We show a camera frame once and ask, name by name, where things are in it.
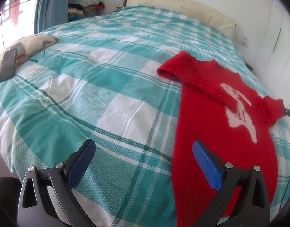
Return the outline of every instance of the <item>cushion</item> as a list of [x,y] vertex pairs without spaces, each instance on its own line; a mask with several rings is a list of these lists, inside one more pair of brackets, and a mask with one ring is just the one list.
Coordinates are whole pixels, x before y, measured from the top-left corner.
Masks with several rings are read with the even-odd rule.
[[19,67],[19,63],[25,60],[28,60],[30,57],[34,56],[35,54],[39,53],[40,51],[50,47],[51,45],[58,42],[58,39],[52,36],[43,35],[43,34],[33,34],[26,37],[23,37],[5,49],[0,53],[0,74],[1,74],[1,66],[4,53],[9,50],[12,46],[15,46],[17,43],[21,43],[24,50],[26,51],[25,54],[18,55],[16,58],[16,68]]

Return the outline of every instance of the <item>headboard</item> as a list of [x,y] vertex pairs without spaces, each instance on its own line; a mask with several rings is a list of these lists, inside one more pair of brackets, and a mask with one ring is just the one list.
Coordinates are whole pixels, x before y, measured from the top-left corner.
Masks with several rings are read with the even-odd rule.
[[166,8],[204,22],[232,39],[235,22],[219,11],[191,0],[127,0],[126,6],[142,4]]

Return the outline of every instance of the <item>white animal print on sweater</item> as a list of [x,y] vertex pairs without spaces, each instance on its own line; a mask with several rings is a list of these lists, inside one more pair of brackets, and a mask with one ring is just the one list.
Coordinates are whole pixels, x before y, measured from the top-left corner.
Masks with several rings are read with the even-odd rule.
[[226,114],[228,117],[229,126],[232,128],[236,128],[240,125],[244,125],[248,129],[252,141],[254,143],[257,143],[256,129],[252,124],[251,118],[249,114],[245,111],[245,107],[239,98],[242,97],[249,106],[251,106],[251,102],[242,93],[234,90],[229,85],[222,83],[220,84],[220,86],[237,101],[236,113],[233,113],[229,108],[226,107]]

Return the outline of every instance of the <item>bed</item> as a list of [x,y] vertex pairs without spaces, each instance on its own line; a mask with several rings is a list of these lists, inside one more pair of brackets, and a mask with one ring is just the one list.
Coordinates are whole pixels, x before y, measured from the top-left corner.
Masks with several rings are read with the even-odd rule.
[[[0,154],[21,181],[30,165],[52,167],[87,138],[96,142],[74,194],[97,226],[176,224],[170,166],[181,85],[157,75],[163,62],[182,50],[215,59],[269,95],[230,40],[234,21],[190,0],[161,1],[128,0],[110,16],[45,30],[59,42],[0,83]],[[284,119],[270,135],[278,157],[274,217],[290,175]]]

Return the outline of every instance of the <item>black phone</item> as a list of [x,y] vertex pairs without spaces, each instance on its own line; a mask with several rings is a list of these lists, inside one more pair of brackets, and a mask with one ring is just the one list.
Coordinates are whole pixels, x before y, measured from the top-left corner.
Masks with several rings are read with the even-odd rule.
[[11,79],[16,73],[17,48],[5,52],[2,60],[0,82]]

